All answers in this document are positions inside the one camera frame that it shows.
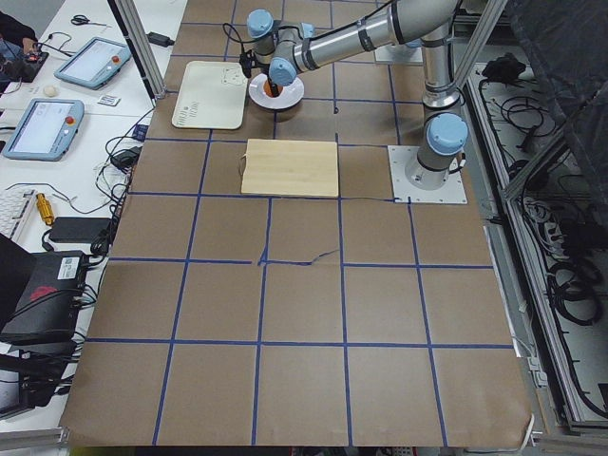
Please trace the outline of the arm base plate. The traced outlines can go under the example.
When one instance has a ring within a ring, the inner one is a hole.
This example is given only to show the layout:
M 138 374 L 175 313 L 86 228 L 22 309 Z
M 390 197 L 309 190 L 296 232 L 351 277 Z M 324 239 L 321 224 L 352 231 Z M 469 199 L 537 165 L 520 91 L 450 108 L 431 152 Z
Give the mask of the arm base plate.
M 429 171 L 417 160 L 418 146 L 389 145 L 393 199 L 402 203 L 467 204 L 462 174 L 454 158 L 448 170 Z
M 375 61 L 387 65 L 420 67 L 423 64 L 422 49 L 407 45 L 386 45 L 374 51 Z

